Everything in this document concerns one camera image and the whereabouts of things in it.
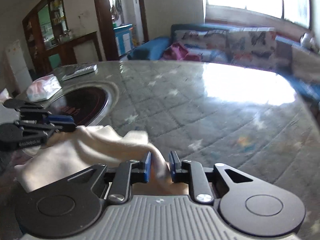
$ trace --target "pink cloth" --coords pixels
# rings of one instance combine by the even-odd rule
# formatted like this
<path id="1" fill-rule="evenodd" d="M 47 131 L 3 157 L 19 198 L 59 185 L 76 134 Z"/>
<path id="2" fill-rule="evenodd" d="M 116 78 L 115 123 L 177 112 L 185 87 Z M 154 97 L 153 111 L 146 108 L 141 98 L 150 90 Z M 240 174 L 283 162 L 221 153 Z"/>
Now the pink cloth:
<path id="1" fill-rule="evenodd" d="M 180 42 L 175 42 L 167 48 L 163 53 L 163 59 L 201 61 L 199 55 L 188 52 L 188 49 Z"/>

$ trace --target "blue cabinet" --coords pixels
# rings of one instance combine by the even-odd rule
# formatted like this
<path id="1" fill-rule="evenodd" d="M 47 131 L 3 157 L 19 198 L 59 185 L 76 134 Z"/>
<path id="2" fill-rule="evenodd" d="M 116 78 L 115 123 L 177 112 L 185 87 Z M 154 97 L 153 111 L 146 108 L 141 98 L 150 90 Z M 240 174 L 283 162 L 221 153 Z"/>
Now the blue cabinet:
<path id="1" fill-rule="evenodd" d="M 118 54 L 122 56 L 133 49 L 132 43 L 132 24 L 113 28 L 116 35 L 116 43 L 118 47 Z"/>

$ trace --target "metal screw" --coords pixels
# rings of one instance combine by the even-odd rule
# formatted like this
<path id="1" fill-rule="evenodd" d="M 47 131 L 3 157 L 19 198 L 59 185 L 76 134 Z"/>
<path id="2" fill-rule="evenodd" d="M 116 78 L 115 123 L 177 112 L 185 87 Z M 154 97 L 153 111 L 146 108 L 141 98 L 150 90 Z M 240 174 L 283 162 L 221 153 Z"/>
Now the metal screw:
<path id="1" fill-rule="evenodd" d="M 199 202 L 207 203 L 212 200 L 212 197 L 208 194 L 199 194 L 198 196 L 196 196 L 196 200 Z"/>
<path id="2" fill-rule="evenodd" d="M 124 200 L 124 196 L 121 194 L 111 194 L 110 196 L 108 196 L 108 200 L 113 202 L 121 202 Z"/>
<path id="3" fill-rule="evenodd" d="M 164 202 L 164 199 L 163 199 L 163 198 L 158 198 L 158 199 L 156 199 L 156 202 L 157 202 L 157 203 Z"/>

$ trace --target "induction cooktop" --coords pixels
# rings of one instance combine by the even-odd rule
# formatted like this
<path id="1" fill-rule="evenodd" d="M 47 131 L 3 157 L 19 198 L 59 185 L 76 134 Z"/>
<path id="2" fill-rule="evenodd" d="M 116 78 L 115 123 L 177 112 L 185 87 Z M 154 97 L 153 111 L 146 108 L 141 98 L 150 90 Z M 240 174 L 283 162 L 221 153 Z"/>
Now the induction cooktop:
<path id="1" fill-rule="evenodd" d="M 47 110 L 52 114 L 71 115 L 76 125 L 89 125 L 108 103 L 108 93 L 99 87 L 83 87 L 54 100 Z"/>

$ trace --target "towel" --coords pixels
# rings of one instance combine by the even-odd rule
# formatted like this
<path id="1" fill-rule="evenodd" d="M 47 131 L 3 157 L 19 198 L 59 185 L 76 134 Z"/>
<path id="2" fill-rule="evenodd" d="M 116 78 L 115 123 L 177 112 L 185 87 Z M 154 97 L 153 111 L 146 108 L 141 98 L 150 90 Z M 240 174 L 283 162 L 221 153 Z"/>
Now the towel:
<path id="1" fill-rule="evenodd" d="M 180 42 L 173 43 L 163 53 L 163 58 L 166 60 L 191 60 L 201 61 L 201 57 L 195 53 L 191 53 Z"/>
<path id="2" fill-rule="evenodd" d="M 152 153 L 151 176 L 147 184 L 136 183 L 135 195 L 184 195 L 188 185 L 172 183 L 168 164 L 160 151 L 148 141 L 145 131 L 119 136 L 111 126 L 78 126 L 73 133 L 56 133 L 45 148 L 23 165 L 16 165 L 17 180 L 33 191 L 94 164 L 117 167 L 121 162 L 140 160 Z"/>

